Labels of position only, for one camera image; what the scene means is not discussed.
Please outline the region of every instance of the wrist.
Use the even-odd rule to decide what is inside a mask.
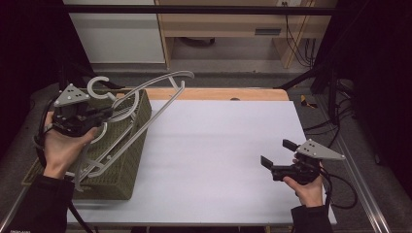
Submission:
[[[312,208],[312,207],[320,207],[324,205],[324,202],[322,201],[313,201],[313,202],[306,202],[304,204],[307,208]]]
[[[67,169],[64,167],[51,166],[48,164],[43,172],[43,176],[63,180],[66,171]]]

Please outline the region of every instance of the wooden shelf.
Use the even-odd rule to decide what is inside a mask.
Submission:
[[[157,5],[193,6],[277,6],[277,1],[273,0],[155,0],[155,3]],[[335,5],[336,0],[302,0],[300,4],[301,7],[334,7]],[[285,16],[159,14],[157,17],[167,67],[170,67],[176,37],[271,37],[284,68],[287,69],[292,64],[294,55],[286,41]],[[289,29],[297,45],[300,44],[302,38],[323,38],[329,20],[330,17],[288,17]],[[257,29],[274,29],[280,32],[273,35],[257,35]]]

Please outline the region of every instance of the hand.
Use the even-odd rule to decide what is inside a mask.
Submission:
[[[306,207],[319,207],[324,204],[321,176],[318,176],[314,181],[306,185],[301,185],[290,177],[284,177],[283,181],[296,192],[302,205]]]
[[[52,123],[53,112],[48,112],[45,125]],[[45,136],[45,157],[47,166],[43,173],[46,177],[63,179],[69,167],[76,161],[79,153],[89,144],[97,128],[91,128],[84,136],[72,138],[50,130]]]

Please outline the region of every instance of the finger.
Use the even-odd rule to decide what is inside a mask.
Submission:
[[[45,120],[45,126],[52,123],[52,115],[53,114],[54,114],[54,112],[48,112],[48,114],[46,116],[46,120]]]
[[[318,176],[313,183],[322,183],[322,176]]]
[[[299,183],[297,183],[294,179],[290,177],[284,177],[283,181],[294,191],[296,191],[299,188]]]
[[[85,133],[82,137],[84,139],[85,144],[90,143],[94,139],[94,135],[97,133],[97,127],[92,127],[90,130]]]

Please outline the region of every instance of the white cabinet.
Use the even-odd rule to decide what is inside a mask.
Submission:
[[[153,0],[64,0],[65,4],[153,5]],[[91,64],[164,63],[157,16],[70,14]]]

